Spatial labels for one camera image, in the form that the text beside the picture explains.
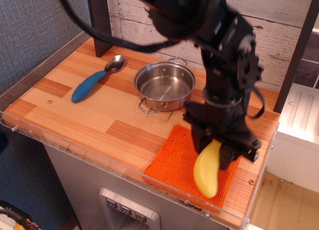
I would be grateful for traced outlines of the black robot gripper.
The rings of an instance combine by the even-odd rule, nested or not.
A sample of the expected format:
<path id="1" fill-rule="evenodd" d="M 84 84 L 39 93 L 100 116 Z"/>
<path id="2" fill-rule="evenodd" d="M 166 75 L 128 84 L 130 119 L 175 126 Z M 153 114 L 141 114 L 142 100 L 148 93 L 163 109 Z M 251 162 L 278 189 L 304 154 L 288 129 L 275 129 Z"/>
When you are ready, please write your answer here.
<path id="1" fill-rule="evenodd" d="M 213 139 L 222 143 L 220 147 L 220 167 L 227 170 L 240 156 L 251 162 L 258 159 L 261 141 L 251 132 L 245 119 L 261 117 L 262 111 L 254 116 L 247 114 L 250 95 L 238 102 L 226 105 L 218 102 L 204 104 L 187 101 L 184 120 L 191 124 L 191 134 L 195 150 L 200 154 Z"/>

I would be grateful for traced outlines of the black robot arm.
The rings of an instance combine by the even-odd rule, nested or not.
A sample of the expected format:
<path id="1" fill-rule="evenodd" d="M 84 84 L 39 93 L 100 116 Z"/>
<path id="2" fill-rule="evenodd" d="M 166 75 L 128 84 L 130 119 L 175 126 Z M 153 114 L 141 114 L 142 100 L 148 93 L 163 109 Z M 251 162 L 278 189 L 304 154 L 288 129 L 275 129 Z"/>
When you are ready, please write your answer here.
<path id="1" fill-rule="evenodd" d="M 255 53 L 252 26 L 226 0 L 141 0 L 156 30 L 173 42 L 190 40 L 201 49 L 206 71 L 204 103 L 185 102 L 196 151 L 222 143 L 220 169 L 240 156 L 258 158 L 261 142 L 245 123 L 263 68 Z"/>

